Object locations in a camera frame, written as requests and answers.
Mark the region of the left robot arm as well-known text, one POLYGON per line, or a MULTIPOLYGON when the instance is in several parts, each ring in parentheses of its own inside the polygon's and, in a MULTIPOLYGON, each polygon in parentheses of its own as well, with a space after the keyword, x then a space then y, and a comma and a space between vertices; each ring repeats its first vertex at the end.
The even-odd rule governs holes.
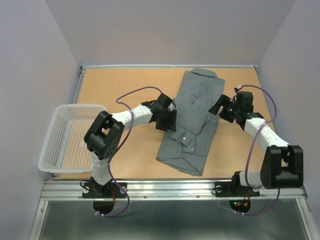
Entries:
POLYGON ((85 199, 116 196, 116 184, 110 173, 112 157, 117 153, 124 132, 133 127, 155 122, 161 131, 176 131, 177 110, 174 99, 161 93, 155 100, 145 101, 134 108, 118 113, 101 111, 84 136, 92 158, 90 181, 81 184, 85 199))

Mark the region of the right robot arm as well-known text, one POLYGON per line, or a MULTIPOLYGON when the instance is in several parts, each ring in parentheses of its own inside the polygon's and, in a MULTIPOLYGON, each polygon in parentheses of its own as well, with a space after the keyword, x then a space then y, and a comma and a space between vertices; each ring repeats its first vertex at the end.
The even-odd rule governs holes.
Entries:
POLYGON ((298 145, 291 145, 279 137, 268 125, 264 117, 254 112, 253 94, 249 91, 236 90, 233 97, 221 95, 209 109, 209 113, 218 115, 227 122, 236 122, 249 134, 253 141, 264 151, 262 166, 259 171, 235 172, 230 182, 231 192, 242 195, 248 190, 296 189, 304 182, 304 153, 298 145))

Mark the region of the grey long sleeve shirt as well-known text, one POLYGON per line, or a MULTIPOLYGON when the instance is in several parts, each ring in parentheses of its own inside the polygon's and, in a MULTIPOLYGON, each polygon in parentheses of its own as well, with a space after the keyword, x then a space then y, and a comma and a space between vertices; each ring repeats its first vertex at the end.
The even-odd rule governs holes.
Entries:
POLYGON ((215 72, 194 68, 183 75, 175 99, 176 131, 166 131, 156 159, 182 173, 202 176, 219 116, 209 112, 224 92, 215 72))

